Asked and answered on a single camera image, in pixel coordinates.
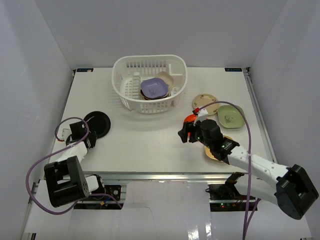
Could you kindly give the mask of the orange round plate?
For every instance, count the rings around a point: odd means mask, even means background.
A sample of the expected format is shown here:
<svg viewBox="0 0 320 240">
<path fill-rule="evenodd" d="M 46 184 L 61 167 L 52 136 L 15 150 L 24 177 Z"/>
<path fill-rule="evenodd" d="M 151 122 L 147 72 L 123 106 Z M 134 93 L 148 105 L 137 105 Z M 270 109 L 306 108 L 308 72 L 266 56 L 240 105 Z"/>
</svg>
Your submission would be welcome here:
<svg viewBox="0 0 320 240">
<path fill-rule="evenodd" d="M 194 123 L 195 120 L 197 119 L 197 116 L 194 114 L 188 115 L 185 119 L 184 119 L 184 123 Z"/>
</svg>

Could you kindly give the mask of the black round plate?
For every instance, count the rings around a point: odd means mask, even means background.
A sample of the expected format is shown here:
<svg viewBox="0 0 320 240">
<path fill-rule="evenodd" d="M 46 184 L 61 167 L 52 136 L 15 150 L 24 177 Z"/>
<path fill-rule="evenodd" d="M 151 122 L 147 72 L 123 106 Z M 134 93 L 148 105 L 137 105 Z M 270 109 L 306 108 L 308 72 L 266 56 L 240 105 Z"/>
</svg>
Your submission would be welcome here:
<svg viewBox="0 0 320 240">
<path fill-rule="evenodd" d="M 101 111 L 92 111 L 84 117 L 91 133 L 96 133 L 98 139 L 103 138 L 111 129 L 111 120 Z"/>
</svg>

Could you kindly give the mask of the yellow square panda plate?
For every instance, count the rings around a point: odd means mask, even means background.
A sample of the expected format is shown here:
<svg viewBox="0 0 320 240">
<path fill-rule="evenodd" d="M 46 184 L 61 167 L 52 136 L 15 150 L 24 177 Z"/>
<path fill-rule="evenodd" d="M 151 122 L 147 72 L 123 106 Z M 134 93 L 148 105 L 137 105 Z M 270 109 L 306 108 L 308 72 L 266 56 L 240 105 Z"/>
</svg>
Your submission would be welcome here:
<svg viewBox="0 0 320 240">
<path fill-rule="evenodd" d="M 225 162 L 228 155 L 231 153 L 233 146 L 233 139 L 229 136 L 224 136 L 222 141 L 212 147 L 205 147 L 205 153 L 211 159 Z"/>
</svg>

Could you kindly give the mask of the green square panda plate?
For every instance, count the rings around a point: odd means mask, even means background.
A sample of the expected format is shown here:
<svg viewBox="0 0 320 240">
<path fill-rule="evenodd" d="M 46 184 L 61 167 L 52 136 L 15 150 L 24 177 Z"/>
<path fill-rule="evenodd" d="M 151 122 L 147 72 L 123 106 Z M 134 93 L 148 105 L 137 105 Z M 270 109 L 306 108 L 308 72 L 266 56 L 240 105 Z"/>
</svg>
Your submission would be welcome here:
<svg viewBox="0 0 320 240">
<path fill-rule="evenodd" d="M 245 125 L 244 111 L 240 106 L 221 105 L 217 115 L 219 123 L 226 129 L 239 129 Z"/>
</svg>

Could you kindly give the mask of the yellow round patterned plate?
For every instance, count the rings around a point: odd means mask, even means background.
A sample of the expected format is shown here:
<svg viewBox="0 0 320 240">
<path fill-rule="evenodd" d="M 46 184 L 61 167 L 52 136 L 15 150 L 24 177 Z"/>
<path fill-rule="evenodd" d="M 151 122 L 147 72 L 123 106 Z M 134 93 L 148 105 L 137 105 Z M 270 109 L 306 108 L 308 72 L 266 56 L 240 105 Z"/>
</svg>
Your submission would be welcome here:
<svg viewBox="0 0 320 240">
<path fill-rule="evenodd" d="M 142 90 L 140 90 L 140 95 L 141 95 L 145 100 L 150 100 L 148 97 L 146 97 L 146 96 L 144 95 L 144 93 L 143 93 Z"/>
</svg>

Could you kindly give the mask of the purple square panda plate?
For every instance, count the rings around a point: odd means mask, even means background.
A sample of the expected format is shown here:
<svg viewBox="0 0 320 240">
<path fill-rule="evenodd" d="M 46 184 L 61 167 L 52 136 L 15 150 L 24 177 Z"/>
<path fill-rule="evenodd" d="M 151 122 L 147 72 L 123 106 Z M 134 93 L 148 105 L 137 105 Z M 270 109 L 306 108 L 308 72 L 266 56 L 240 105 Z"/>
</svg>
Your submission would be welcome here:
<svg viewBox="0 0 320 240">
<path fill-rule="evenodd" d="M 168 93 L 166 83 L 160 78 L 144 80 L 140 84 L 140 90 L 142 90 L 144 95 L 151 100 L 162 98 Z"/>
</svg>

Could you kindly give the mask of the cream square panda plate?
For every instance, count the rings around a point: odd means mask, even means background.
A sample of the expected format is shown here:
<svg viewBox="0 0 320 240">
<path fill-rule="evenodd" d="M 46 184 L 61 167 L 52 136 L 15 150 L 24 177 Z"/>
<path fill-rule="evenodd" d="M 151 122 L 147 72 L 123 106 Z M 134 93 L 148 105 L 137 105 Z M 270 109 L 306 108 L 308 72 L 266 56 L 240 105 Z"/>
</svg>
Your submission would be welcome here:
<svg viewBox="0 0 320 240">
<path fill-rule="evenodd" d="M 168 87 L 168 92 L 170 92 L 174 86 L 174 78 L 165 71 L 161 71 L 155 75 L 155 78 L 162 79 Z"/>
</svg>

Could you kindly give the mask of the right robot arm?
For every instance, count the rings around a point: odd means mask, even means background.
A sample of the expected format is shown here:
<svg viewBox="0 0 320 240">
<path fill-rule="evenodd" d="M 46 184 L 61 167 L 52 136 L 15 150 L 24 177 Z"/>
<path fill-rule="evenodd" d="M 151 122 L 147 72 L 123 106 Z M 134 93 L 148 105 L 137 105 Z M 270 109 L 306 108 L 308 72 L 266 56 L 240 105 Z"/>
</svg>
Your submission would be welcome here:
<svg viewBox="0 0 320 240">
<path fill-rule="evenodd" d="M 250 155 L 238 142 L 224 137 L 214 120 L 184 122 L 177 134 L 183 143 L 200 142 L 217 160 L 247 171 L 252 175 L 250 195 L 275 204 L 292 219 L 300 220 L 319 197 L 303 167 Z"/>
</svg>

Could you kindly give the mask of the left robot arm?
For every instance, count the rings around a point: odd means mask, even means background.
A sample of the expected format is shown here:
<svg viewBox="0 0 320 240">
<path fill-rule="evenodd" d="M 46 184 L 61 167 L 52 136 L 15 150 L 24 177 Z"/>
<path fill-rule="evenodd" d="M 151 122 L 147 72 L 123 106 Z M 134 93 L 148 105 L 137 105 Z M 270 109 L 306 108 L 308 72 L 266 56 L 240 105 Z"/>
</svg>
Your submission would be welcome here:
<svg viewBox="0 0 320 240">
<path fill-rule="evenodd" d="M 90 132 L 87 138 L 77 142 L 77 135 L 70 134 L 64 140 L 65 150 L 57 161 L 44 166 L 44 175 L 50 203 L 58 208 L 72 202 L 80 201 L 92 196 L 99 200 L 105 196 L 106 187 L 97 174 L 85 176 L 81 167 L 81 161 L 88 153 L 88 149 L 94 148 L 97 139 L 104 137 L 106 132 Z"/>
</svg>

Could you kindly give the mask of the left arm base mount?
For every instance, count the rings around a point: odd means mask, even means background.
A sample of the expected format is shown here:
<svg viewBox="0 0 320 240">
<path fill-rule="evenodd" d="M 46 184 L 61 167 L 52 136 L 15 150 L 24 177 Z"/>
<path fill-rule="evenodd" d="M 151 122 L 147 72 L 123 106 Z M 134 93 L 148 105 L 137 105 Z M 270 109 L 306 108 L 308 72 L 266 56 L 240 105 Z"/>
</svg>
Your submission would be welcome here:
<svg viewBox="0 0 320 240">
<path fill-rule="evenodd" d="M 104 193 L 113 196 L 117 201 L 121 200 L 121 185 L 105 185 Z"/>
</svg>

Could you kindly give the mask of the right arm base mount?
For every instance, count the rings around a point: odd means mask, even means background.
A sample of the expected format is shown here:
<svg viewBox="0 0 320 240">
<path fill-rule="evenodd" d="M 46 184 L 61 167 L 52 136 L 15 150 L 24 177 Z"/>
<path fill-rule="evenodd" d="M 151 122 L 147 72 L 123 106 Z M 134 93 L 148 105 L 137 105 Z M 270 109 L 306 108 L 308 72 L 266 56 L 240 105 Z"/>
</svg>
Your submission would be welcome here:
<svg viewBox="0 0 320 240">
<path fill-rule="evenodd" d="M 234 172 L 222 184 L 209 184 L 206 193 L 209 194 L 209 205 L 212 213 L 217 212 L 244 212 L 246 210 L 247 196 L 241 195 L 235 188 L 244 173 Z"/>
</svg>

